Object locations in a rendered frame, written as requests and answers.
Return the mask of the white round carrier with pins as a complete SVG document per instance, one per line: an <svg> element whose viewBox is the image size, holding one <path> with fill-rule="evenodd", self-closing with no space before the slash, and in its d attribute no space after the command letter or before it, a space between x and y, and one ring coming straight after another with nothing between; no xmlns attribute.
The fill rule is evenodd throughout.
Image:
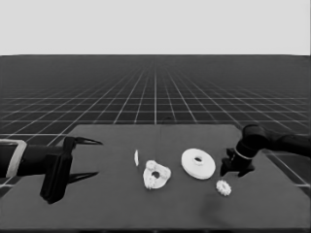
<svg viewBox="0 0 311 233"><path fill-rule="evenodd" d="M160 172L161 172L161 169L162 168L168 168L166 166L163 166L159 163L156 162L156 168L151 171L151 170L148 170L146 167L145 167L145 170L143 172L143 180L144 180L144 184L149 181L149 180L154 180L155 181L155 186L153 189L159 189L159 188L162 188L166 185L166 183L168 182L169 179L163 179L160 175Z"/></svg>

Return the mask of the large thick white disc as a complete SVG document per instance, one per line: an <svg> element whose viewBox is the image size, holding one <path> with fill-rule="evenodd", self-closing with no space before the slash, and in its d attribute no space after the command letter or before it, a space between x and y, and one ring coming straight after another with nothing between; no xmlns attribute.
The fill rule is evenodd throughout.
<svg viewBox="0 0 311 233"><path fill-rule="evenodd" d="M216 171L214 158L200 149L185 150L182 153L181 164L190 176L199 180L210 179Z"/></svg>

